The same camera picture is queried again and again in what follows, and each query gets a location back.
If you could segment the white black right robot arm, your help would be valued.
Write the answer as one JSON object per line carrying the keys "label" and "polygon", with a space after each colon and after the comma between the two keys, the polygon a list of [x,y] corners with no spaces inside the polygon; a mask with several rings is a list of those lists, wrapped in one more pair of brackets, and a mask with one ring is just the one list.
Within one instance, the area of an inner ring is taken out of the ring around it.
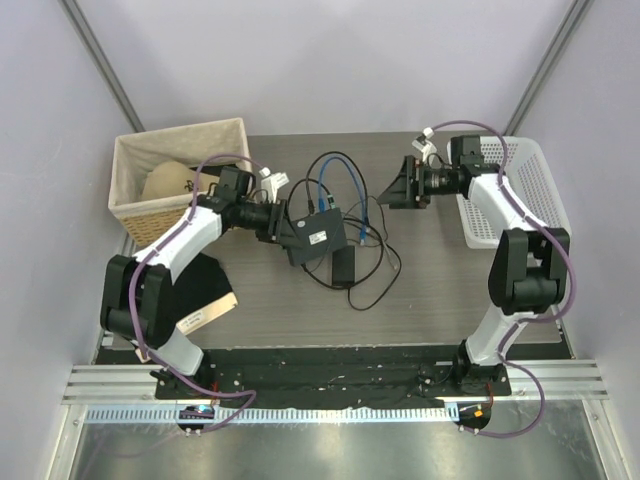
{"label": "white black right robot arm", "polygon": [[449,143],[450,162],[431,165],[436,150],[428,134],[414,142],[420,158],[408,156],[396,178],[379,195],[391,209],[419,209],[434,196],[461,195],[476,206],[498,234],[488,276],[491,304],[474,333],[453,360],[453,386],[472,395],[499,379],[506,353],[529,323],[565,296],[570,235],[550,228],[515,195],[505,173],[485,160],[479,135],[462,135]]}

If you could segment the black network switch box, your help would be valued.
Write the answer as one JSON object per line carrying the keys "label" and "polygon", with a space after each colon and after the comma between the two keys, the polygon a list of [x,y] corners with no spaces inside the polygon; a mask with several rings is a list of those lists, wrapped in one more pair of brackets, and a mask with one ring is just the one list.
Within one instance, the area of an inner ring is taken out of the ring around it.
{"label": "black network switch box", "polygon": [[291,222],[298,243],[287,248],[291,266],[298,267],[347,246],[340,209],[334,208]]}

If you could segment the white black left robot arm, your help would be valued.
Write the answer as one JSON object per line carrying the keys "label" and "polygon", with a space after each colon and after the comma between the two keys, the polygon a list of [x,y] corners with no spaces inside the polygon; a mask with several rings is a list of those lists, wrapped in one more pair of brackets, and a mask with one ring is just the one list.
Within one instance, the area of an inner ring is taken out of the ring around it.
{"label": "white black left robot arm", "polygon": [[116,255],[107,263],[101,327],[180,373],[178,386],[190,398],[205,397],[213,375],[202,349],[177,327],[184,314],[176,283],[206,246],[232,228],[252,230],[265,243],[299,247],[287,225],[287,202],[277,198],[288,182],[286,174],[266,167],[254,176],[224,166],[213,191],[195,191],[185,213],[161,237],[133,256]]}

